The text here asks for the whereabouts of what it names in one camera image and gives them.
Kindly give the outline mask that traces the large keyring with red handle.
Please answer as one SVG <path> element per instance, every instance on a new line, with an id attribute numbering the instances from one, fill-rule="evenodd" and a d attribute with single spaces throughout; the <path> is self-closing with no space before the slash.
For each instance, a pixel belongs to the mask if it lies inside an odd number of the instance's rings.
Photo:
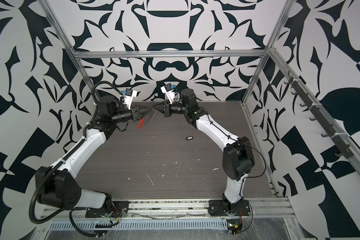
<path id="1" fill-rule="evenodd" d="M 150 119 L 148 120 L 148 121 L 141 121 L 140 120 L 140 122 L 139 122 L 139 124 L 138 124 L 138 128 L 139 129 L 141 129 L 141 128 L 143 128 L 144 126 L 146 126 L 148 123 L 150 123 L 151 122 L 151 120 L 154 118 L 154 116 L 155 116 L 155 110 L 154 109 L 152 109 L 152 112 L 150 113 Z"/>

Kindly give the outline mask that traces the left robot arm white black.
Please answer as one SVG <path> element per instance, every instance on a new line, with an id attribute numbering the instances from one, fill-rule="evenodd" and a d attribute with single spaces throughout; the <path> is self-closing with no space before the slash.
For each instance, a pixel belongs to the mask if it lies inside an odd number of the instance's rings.
<path id="1" fill-rule="evenodd" d="M 151 112 L 152 108 L 148 106 L 129 106 L 112 96 L 102 97 L 96 104 L 95 114 L 83 129 L 81 140 L 50 167 L 37 170 L 32 206 L 40 203 L 62 210 L 104 208 L 107 195 L 82 189 L 76 177 L 97 148 L 119 129 L 120 123 L 140 122 Z"/>

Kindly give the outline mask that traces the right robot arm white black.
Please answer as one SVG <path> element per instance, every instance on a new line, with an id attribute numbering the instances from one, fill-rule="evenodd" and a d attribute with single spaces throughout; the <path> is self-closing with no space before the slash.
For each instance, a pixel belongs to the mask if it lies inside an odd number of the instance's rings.
<path id="1" fill-rule="evenodd" d="M 237 205 L 243 199 L 244 185 L 255 165 L 252 146 L 246 137 L 239 138 L 218 124 L 208 110 L 200 107 L 192 89 L 184 89 L 176 99 L 175 86 L 161 88 L 167 100 L 154 105 L 154 109 L 165 117 L 183 115 L 186 121 L 207 135 L 223 152 L 223 170 L 227 175 L 227 186 L 223 200 L 228 206 Z"/>

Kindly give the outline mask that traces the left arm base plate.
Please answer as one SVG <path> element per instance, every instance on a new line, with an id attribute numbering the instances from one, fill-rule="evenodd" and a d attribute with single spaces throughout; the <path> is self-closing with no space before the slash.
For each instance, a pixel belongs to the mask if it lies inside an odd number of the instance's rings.
<path id="1" fill-rule="evenodd" d="M 129 204 L 129 201 L 112 201 L 112 203 L 105 203 L 100 209 L 88 209 L 85 217 L 100 218 L 107 215 L 110 218 L 119 218 L 128 213 Z"/>

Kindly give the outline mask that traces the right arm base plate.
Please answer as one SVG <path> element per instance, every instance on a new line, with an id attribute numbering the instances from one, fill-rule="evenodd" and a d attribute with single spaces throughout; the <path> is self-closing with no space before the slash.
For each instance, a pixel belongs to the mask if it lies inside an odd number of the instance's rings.
<path id="1" fill-rule="evenodd" d="M 249 216 L 250 204 L 247 200 L 240 200 L 231 204 L 228 200 L 209 200 L 208 213 L 212 217 L 220 216 Z"/>

